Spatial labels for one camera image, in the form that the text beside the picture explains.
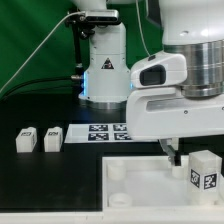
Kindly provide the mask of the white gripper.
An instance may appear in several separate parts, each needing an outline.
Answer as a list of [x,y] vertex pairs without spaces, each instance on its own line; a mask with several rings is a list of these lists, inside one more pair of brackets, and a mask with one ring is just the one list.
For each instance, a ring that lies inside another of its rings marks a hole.
[[135,90],[126,123],[133,140],[159,140],[171,165],[180,166],[178,138],[224,134],[224,94],[191,99],[175,87]]

